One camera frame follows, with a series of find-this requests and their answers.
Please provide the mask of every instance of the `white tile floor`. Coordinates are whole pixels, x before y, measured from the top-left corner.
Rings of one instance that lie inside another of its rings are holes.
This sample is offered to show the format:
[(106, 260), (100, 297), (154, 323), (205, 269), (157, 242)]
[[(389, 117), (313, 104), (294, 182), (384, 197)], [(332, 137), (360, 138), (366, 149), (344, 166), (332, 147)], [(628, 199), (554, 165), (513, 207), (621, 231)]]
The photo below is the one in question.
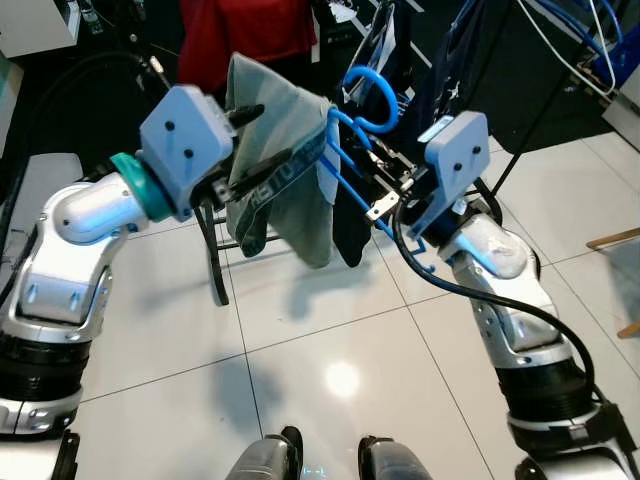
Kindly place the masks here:
[[(492, 150), (489, 183), (509, 160)], [(639, 192), (640, 154), (607, 134), (525, 155), (500, 193), (505, 225), (538, 250), (545, 287), (637, 440), (640, 338), (616, 332), (640, 319), (640, 241), (584, 243), (638, 226)], [(522, 453), (467, 301), (374, 240), (353, 270), (336, 258), (310, 271), (282, 242), (250, 260), (227, 250), (221, 307), (197, 226), (136, 235), (85, 375), (78, 478), (222, 479), (287, 423), (305, 436), (307, 480), (355, 479), (368, 433), (408, 444), (437, 480), (513, 478)]]

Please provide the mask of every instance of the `wooden stick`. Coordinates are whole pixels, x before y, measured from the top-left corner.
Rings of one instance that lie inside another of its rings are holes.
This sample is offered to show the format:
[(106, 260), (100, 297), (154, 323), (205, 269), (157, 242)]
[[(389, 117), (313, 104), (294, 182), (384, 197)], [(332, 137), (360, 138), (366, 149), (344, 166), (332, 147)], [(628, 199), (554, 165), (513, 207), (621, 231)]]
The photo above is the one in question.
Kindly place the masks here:
[(640, 228), (633, 228), (626, 232), (616, 233), (615, 235), (609, 235), (608, 237), (602, 237), (597, 240), (587, 242), (587, 247), (595, 250), (602, 245), (607, 245), (608, 243), (621, 242), (622, 240), (629, 240), (630, 238), (638, 236), (640, 236)]
[(640, 333), (640, 321), (632, 323), (626, 328), (623, 328), (618, 332), (618, 338), (629, 338), (635, 335), (636, 333)]

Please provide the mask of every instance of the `white cable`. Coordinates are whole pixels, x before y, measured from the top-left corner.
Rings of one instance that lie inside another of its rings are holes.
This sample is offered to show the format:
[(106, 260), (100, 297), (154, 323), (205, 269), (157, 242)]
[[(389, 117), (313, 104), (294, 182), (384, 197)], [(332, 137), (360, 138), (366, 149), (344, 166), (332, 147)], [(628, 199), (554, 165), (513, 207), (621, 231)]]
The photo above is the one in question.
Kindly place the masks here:
[(533, 28), (536, 29), (536, 31), (538, 32), (538, 35), (540, 35), (540, 37), (542, 38), (542, 40), (544, 41), (544, 43), (546, 43), (546, 45), (549, 47), (549, 49), (553, 52), (553, 54), (556, 56), (556, 58), (558, 60), (560, 60), (560, 62), (562, 62), (562, 64), (567, 67), (569, 70), (571, 70), (571, 72), (576, 75), (580, 80), (582, 80), (584, 83), (586, 83), (589, 87), (591, 87), (595, 92), (597, 92), (598, 94), (602, 95), (603, 97), (608, 96), (611, 92), (613, 92), (616, 88), (616, 77), (615, 74), (613, 72), (613, 66), (611, 65), (611, 59), (609, 58), (609, 52), (607, 51), (606, 45), (605, 45), (605, 40), (604, 40), (604, 34), (602, 33), (602, 26), (600, 25), (600, 19), (598, 18), (598, 12), (596, 10), (596, 6), (593, 3), (593, 0), (589, 0), (589, 3), (591, 4), (591, 11), (593, 12), (593, 17), (596, 21), (596, 26), (598, 28), (598, 34), (600, 35), (600, 42), (602, 43), (602, 49), (604, 52), (604, 57), (605, 57), (605, 61), (607, 62), (607, 68), (609, 69), (609, 75), (611, 75), (611, 86), (605, 91), (605, 90), (601, 90), (600, 88), (598, 88), (596, 85), (594, 85), (588, 78), (586, 78), (584, 75), (582, 75), (578, 70), (576, 70), (573, 65), (571, 65), (569, 62), (567, 62), (562, 55), (560, 55), (560, 53), (558, 53), (558, 51), (555, 49), (555, 47), (551, 44), (551, 42), (549, 41), (549, 39), (547, 38), (547, 36), (544, 34), (544, 32), (540, 29), (540, 27), (538, 26), (538, 24), (536, 23), (536, 21), (533, 19), (533, 17), (531, 16), (531, 13), (529, 13), (529, 10), (527, 10), (527, 7), (524, 6), (524, 3), (522, 3), (522, 0), (517, 0), (518, 5), (520, 5), (520, 8), (522, 9), (522, 11), (524, 12), (524, 14), (527, 16), (527, 18), (529, 19), (529, 22), (531, 22), (531, 25), (533, 25)]

